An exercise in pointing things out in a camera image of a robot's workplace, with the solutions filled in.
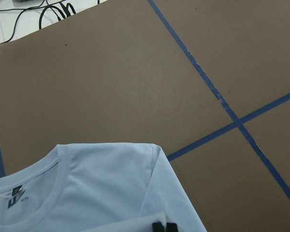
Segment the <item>white tile floor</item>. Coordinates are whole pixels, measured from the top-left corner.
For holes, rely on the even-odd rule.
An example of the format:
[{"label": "white tile floor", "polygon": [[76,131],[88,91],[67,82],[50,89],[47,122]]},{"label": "white tile floor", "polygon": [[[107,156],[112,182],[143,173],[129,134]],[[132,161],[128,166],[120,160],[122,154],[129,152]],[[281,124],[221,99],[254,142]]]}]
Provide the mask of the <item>white tile floor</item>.
[{"label": "white tile floor", "polygon": [[[13,0],[0,0],[0,10],[14,9],[14,8],[28,8],[32,6],[38,6],[43,0],[31,0],[26,2],[14,2]],[[49,0],[48,3],[54,3],[59,0]],[[64,5],[71,3],[76,13],[83,11],[87,8],[97,5],[97,0],[66,0]],[[30,33],[33,33],[39,29],[39,17],[43,9],[25,11],[19,18],[15,35],[12,40],[19,39]],[[0,12],[0,43],[8,40],[12,33],[17,16],[21,10]],[[42,28],[58,22],[56,15],[48,9],[42,20]]]}]

